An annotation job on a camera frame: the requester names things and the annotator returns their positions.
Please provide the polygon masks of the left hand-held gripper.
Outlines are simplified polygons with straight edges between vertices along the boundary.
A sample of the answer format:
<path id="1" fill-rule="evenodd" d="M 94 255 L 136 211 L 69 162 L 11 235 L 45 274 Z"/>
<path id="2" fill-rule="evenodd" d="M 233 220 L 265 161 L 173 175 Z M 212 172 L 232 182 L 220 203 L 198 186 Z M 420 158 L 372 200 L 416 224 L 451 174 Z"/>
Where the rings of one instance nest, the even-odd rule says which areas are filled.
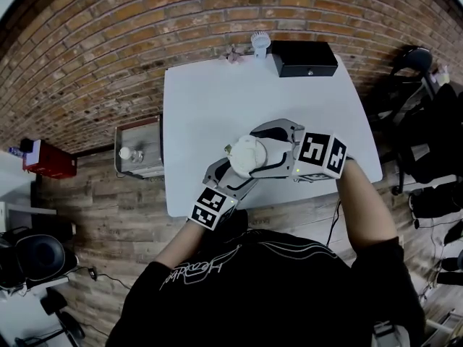
<path id="1" fill-rule="evenodd" d="M 209 165 L 203 183 L 193 190 L 189 215 L 191 221 L 211 231 L 242 208 L 242 201 L 258 183 L 257 179 L 234 177 L 227 157 Z"/>

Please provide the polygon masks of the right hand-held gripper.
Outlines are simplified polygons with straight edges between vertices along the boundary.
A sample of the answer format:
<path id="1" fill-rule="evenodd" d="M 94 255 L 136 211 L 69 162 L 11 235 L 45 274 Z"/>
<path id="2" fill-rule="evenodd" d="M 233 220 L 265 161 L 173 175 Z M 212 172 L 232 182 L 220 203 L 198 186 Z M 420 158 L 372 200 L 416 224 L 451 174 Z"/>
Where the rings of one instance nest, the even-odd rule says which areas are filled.
<path id="1" fill-rule="evenodd" d="M 264 145 L 299 145 L 294 167 L 293 157 L 285 152 L 280 162 L 252 170 L 250 176 L 254 179 L 286 179 L 292 175 L 299 180 L 322 181 L 341 177 L 347 146 L 335 134 L 305 132 L 302 139 L 302 125 L 276 119 L 254 128 L 250 135 Z"/>

